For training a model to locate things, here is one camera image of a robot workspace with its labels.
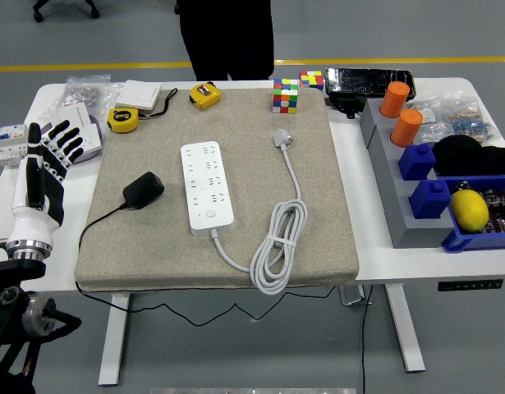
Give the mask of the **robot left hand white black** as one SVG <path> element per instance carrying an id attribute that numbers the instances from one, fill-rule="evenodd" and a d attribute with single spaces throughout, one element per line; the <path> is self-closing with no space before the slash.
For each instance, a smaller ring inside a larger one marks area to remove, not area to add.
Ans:
<path id="1" fill-rule="evenodd" d="M 21 160 L 12 201 L 14 226 L 10 242 L 23 240 L 53 242 L 53 233 L 62 225 L 67 171 L 84 153 L 80 129 L 62 121 L 42 133 L 39 124 L 30 124 L 26 156 Z"/>

